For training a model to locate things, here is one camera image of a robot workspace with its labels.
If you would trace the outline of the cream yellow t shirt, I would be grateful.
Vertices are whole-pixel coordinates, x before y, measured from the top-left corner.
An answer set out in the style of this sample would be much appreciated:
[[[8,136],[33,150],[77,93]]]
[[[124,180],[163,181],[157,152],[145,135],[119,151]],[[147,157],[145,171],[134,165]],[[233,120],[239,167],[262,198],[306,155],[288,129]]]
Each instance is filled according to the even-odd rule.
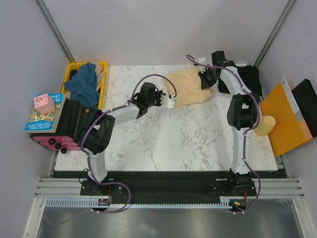
[[[202,103],[213,95],[212,88],[201,89],[199,72],[199,68],[192,67],[167,76],[177,90],[175,107]]]

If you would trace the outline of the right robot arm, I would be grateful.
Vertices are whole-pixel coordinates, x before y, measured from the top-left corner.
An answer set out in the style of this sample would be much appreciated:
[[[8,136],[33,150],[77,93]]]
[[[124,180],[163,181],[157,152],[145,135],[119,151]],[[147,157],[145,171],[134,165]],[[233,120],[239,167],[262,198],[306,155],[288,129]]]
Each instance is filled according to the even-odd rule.
[[[233,133],[233,160],[231,171],[238,175],[250,172],[248,168],[250,131],[258,125],[260,118],[259,96],[252,93],[241,79],[238,68],[232,60],[226,60],[223,51],[211,55],[212,64],[205,58],[199,58],[199,77],[202,88],[210,88],[217,82],[223,82],[231,95],[227,112],[227,121]]]

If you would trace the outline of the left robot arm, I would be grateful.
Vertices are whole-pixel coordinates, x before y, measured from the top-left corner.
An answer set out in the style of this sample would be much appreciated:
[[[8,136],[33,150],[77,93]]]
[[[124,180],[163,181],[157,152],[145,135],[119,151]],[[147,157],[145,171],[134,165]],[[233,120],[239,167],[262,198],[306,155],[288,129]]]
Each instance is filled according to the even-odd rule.
[[[93,110],[89,112],[80,129],[78,139],[81,150],[88,156],[89,177],[93,179],[92,190],[103,195],[107,193],[109,184],[106,180],[105,150],[110,143],[115,126],[128,120],[138,119],[151,107],[162,106],[164,91],[153,83],[145,82],[138,93],[133,93],[130,100],[112,110]]]

